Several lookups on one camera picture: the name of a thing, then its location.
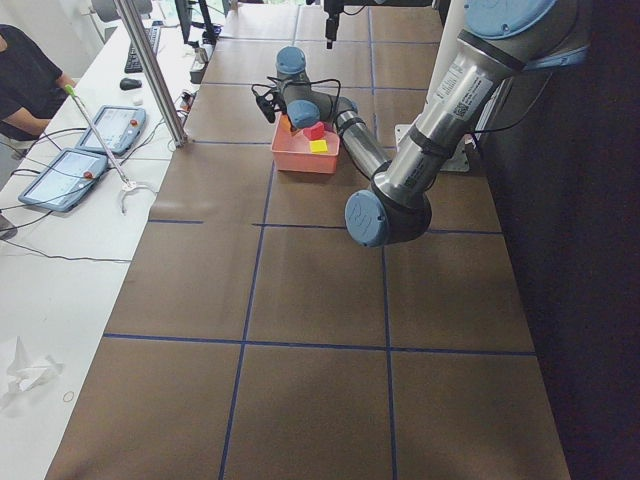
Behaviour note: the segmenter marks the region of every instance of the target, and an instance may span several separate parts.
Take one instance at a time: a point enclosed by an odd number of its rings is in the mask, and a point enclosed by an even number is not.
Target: label sticker
[[[450,113],[462,121],[469,120],[493,87],[493,82],[488,78],[465,74],[460,65],[453,63],[433,96],[434,100],[444,103],[455,93],[458,102]]]

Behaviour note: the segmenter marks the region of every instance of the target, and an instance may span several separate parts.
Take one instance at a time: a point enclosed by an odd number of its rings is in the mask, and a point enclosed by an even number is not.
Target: black wall
[[[484,156],[573,480],[640,479],[640,10],[594,2],[587,64]],[[519,77],[492,127],[525,110]]]

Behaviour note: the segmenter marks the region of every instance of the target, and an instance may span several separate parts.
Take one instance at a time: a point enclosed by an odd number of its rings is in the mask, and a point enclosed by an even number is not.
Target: black shirt
[[[60,106],[61,90],[55,81],[62,70],[16,27],[0,24],[0,35],[7,42],[7,49],[0,52],[0,119],[21,107],[36,118],[51,118]],[[34,138],[2,121],[0,132],[17,140]]]

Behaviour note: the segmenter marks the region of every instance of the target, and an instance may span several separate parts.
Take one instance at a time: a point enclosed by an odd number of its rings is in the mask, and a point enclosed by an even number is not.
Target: keyboard
[[[158,53],[158,46],[160,45],[160,30],[162,27],[153,26],[151,28],[145,28],[144,31],[147,34],[149,43],[153,54]],[[140,57],[136,52],[133,44],[129,46],[129,55],[127,56],[127,63],[124,67],[124,73],[140,73],[142,71],[142,64],[140,63]]]

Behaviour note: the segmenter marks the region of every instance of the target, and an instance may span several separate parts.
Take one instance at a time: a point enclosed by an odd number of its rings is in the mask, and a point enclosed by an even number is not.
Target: reacher grabber tool
[[[122,189],[120,190],[120,195],[118,196],[118,198],[120,200],[119,203],[120,203],[120,210],[122,211],[122,214],[124,215],[127,213],[127,209],[124,206],[124,199],[128,193],[131,193],[135,190],[149,190],[154,195],[157,195],[158,192],[156,192],[156,190],[151,185],[144,182],[135,182],[133,180],[130,180],[129,177],[127,177],[127,174],[124,173],[124,170],[122,169],[122,165],[120,165],[120,162],[118,162],[116,157],[113,155],[113,152],[107,146],[106,142],[100,135],[100,132],[98,131],[98,127],[96,127],[95,123],[93,123],[93,120],[91,119],[91,116],[89,116],[89,113],[87,112],[87,109],[84,103],[82,102],[80,97],[76,95],[76,92],[73,89],[73,87],[71,85],[66,85],[64,89],[69,94],[69,96],[73,99],[75,104],[78,106],[80,113],[82,113],[82,116],[89,124],[89,128],[91,128],[91,131],[96,136],[96,138],[98,139],[98,142],[104,149],[107,155],[107,158],[109,159],[109,162],[111,163],[111,165],[113,165],[113,168],[116,169],[116,171],[118,172],[118,175],[120,175],[120,180],[122,180],[123,185],[122,185]]]

